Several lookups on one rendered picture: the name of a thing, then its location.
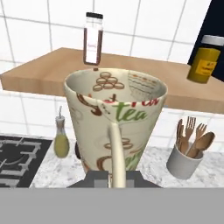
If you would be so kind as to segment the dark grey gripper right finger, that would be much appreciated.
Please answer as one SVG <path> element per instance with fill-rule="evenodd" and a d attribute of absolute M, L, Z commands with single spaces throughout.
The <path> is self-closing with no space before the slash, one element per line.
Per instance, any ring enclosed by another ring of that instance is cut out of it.
<path fill-rule="evenodd" d="M 156 185 L 144 179 L 140 171 L 126 171 L 126 187 L 127 188 L 159 188 L 159 185 Z"/>

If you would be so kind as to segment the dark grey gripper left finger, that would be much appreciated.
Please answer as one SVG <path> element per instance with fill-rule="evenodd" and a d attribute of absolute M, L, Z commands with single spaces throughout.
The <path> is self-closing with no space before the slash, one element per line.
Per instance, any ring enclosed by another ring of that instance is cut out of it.
<path fill-rule="evenodd" d="M 69 186 L 72 187 L 110 188 L 111 180 L 107 171 L 88 171 L 84 179 Z"/>

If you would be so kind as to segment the cream printed tea mug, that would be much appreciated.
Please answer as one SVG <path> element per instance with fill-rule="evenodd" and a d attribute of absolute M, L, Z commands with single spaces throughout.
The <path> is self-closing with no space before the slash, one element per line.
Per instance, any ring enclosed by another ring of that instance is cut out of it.
<path fill-rule="evenodd" d="M 165 104 L 168 87 L 121 68 L 69 74 L 64 92 L 84 170 L 108 172 L 113 187 L 126 186 Z"/>

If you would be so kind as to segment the white utensil pot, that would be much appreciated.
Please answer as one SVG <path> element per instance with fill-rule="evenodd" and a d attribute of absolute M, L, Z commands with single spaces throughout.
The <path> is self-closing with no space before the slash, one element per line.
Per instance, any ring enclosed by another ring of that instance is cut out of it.
<path fill-rule="evenodd" d="M 167 160 L 166 168 L 177 179 L 189 179 L 203 160 L 203 157 L 202 152 L 196 158 L 188 157 L 180 152 L 177 146 L 174 146 Z"/>

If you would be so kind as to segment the glass oil bottle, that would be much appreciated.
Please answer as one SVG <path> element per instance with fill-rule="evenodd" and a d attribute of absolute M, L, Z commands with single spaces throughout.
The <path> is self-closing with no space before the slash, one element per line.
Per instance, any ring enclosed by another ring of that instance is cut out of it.
<path fill-rule="evenodd" d="M 65 132 L 65 117 L 61 114 L 62 107 L 59 107 L 59 114 L 55 118 L 56 137 L 54 138 L 54 153 L 58 158 L 65 158 L 69 152 L 69 141 Z"/>

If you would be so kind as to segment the wooden spatula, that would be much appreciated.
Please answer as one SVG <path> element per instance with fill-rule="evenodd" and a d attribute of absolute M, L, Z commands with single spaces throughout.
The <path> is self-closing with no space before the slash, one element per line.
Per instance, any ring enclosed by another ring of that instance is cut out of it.
<path fill-rule="evenodd" d="M 183 119 L 180 119 L 178 121 L 178 126 L 177 126 L 177 134 L 176 134 L 176 147 L 177 149 L 179 149 L 179 139 L 180 139 L 180 136 L 182 135 L 181 134 L 181 130 L 182 130 L 182 122 L 183 122 Z"/>

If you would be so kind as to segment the wooden fork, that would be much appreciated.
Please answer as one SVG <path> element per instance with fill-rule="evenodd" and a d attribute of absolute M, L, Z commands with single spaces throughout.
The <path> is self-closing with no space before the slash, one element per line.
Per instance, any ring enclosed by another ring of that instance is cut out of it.
<path fill-rule="evenodd" d="M 204 123 L 201 123 L 197 129 L 196 129 L 196 136 L 195 139 L 193 141 L 193 144 L 191 146 L 191 148 L 185 153 L 185 155 L 187 156 L 188 153 L 194 148 L 196 142 L 202 137 L 202 135 L 205 133 L 207 126 Z"/>
<path fill-rule="evenodd" d="M 193 117 L 193 116 L 187 117 L 187 123 L 186 123 L 186 127 L 185 127 L 185 136 L 181 140 L 181 148 L 180 148 L 181 152 L 183 154 L 185 154 L 186 150 L 188 149 L 189 139 L 193 133 L 195 123 L 196 123 L 195 117 Z"/>

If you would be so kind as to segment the wooden spoon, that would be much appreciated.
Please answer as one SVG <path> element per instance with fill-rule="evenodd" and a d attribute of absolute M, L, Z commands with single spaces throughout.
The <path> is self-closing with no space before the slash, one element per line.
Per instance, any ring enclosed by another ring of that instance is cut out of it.
<path fill-rule="evenodd" d="M 202 151 L 207 150 L 214 141 L 215 134 L 207 132 L 199 140 L 196 141 L 194 146 L 189 150 L 187 156 L 189 158 L 196 158 Z"/>

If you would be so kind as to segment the black gas hob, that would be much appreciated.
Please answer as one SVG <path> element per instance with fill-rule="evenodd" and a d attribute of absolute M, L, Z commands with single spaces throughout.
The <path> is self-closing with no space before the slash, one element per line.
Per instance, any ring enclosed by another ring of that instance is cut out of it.
<path fill-rule="evenodd" d="M 29 188 L 52 141 L 0 136 L 0 187 Z"/>

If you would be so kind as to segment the yellow jar white lid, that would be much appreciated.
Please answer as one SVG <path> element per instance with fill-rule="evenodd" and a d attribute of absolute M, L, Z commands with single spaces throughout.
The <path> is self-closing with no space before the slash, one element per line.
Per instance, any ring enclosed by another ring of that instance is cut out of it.
<path fill-rule="evenodd" d="M 187 79 L 206 84 L 217 65 L 223 46 L 224 37 L 204 35 L 193 59 Z"/>

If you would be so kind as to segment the brown spice jar black lid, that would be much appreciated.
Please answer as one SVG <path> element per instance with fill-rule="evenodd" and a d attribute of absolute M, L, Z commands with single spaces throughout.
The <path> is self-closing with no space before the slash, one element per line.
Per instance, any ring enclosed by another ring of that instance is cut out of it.
<path fill-rule="evenodd" d="M 102 20 L 102 14 L 93 12 L 86 13 L 83 41 L 83 61 L 85 64 L 100 64 L 103 34 Z"/>

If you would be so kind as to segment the wooden wall shelf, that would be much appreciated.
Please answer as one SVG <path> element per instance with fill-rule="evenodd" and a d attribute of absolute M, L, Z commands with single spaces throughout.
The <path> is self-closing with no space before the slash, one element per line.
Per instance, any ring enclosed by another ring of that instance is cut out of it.
<path fill-rule="evenodd" d="M 3 89 L 62 96 L 64 79 L 72 72 L 88 69 L 81 50 L 60 48 L 1 75 Z M 189 81 L 186 64 L 104 53 L 98 68 L 123 68 L 134 76 L 145 73 L 168 87 L 165 105 L 170 109 L 210 112 L 224 115 L 224 82 L 210 78 L 208 83 Z"/>

